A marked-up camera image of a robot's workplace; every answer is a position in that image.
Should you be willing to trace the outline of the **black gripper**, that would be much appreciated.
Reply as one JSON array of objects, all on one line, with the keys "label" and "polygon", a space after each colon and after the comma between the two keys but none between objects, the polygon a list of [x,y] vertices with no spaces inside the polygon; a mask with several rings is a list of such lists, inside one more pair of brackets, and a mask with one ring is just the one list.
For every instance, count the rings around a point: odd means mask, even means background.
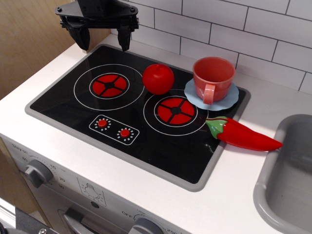
[{"label": "black gripper", "polygon": [[88,28],[117,29],[118,42],[125,52],[129,50],[131,32],[139,28],[138,9],[118,0],[76,0],[55,8],[76,44],[87,51],[90,45]]}]

